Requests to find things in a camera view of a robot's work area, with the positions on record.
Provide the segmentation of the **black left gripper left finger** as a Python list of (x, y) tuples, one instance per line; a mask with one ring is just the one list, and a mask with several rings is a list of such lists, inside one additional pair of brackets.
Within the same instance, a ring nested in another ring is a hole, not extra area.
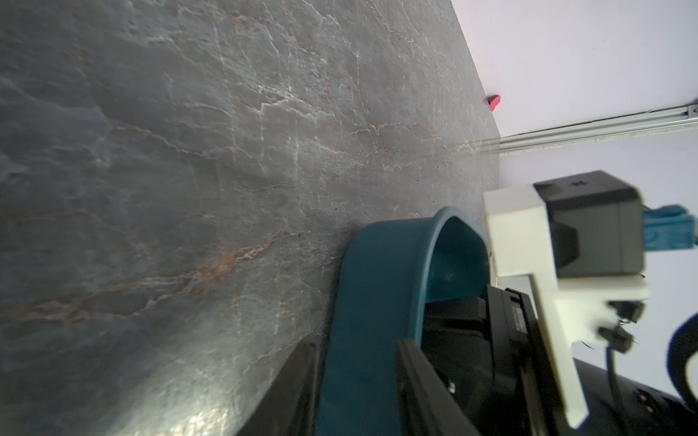
[(313, 435), (318, 347), (299, 343), (237, 435)]

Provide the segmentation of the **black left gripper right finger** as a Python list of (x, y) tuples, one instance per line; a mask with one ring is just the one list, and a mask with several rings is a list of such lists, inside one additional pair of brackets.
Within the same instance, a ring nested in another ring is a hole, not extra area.
[(413, 340), (397, 343), (396, 382), (403, 435), (480, 434)]

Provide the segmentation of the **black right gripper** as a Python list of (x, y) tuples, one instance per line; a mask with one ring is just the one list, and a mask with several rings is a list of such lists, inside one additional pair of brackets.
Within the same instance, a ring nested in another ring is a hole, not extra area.
[(526, 294), (489, 286), (480, 297), (429, 303), (422, 351), (480, 434), (560, 434)]

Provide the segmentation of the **teal plastic storage box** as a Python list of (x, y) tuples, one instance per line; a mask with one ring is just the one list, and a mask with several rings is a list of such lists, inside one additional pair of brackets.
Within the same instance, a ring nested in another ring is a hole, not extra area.
[(361, 229), (341, 266), (314, 432), (401, 434), (398, 342), (421, 342), (427, 304), (489, 283), (485, 238), (456, 207)]

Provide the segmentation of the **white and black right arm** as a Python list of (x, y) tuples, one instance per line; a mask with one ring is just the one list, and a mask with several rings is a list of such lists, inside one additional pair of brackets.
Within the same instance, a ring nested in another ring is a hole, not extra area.
[(569, 426), (528, 295), (487, 287), (474, 298), (429, 303), (421, 348), (482, 435), (694, 435), (681, 400), (574, 361), (589, 414)]

